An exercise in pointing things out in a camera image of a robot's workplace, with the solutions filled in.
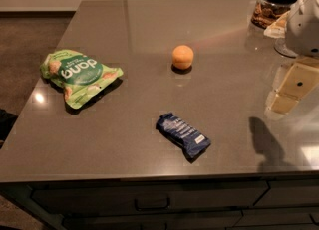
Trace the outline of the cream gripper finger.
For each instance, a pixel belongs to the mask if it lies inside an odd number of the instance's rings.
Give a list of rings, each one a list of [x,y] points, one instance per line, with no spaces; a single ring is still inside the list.
[[[286,115],[318,85],[319,60],[298,57],[295,62],[278,69],[269,93],[269,109]]]

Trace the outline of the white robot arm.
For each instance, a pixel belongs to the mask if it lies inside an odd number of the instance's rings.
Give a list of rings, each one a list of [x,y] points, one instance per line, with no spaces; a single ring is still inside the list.
[[[285,37],[274,48],[294,61],[278,69],[266,105],[286,115],[319,84],[319,0],[298,0],[291,7]]]

